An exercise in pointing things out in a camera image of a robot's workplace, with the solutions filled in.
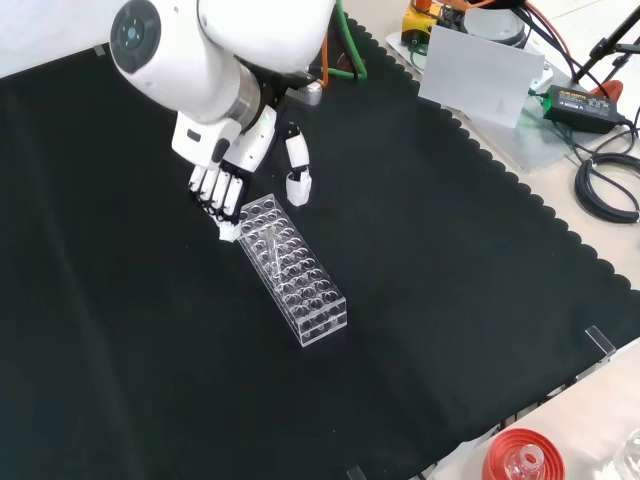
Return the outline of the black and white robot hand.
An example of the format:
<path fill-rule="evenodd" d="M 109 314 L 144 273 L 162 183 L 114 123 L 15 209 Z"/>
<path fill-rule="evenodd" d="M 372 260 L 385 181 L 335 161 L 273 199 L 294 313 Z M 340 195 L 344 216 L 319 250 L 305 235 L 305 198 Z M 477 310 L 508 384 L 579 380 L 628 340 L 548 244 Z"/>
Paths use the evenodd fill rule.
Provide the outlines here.
<path fill-rule="evenodd" d="M 276 137 L 277 121 L 278 112 L 269 105 L 246 132 L 232 118 L 199 124 L 177 115 L 172 148 L 194 165 L 188 188 L 218 226 L 222 241 L 232 243 L 241 235 L 241 207 Z"/>

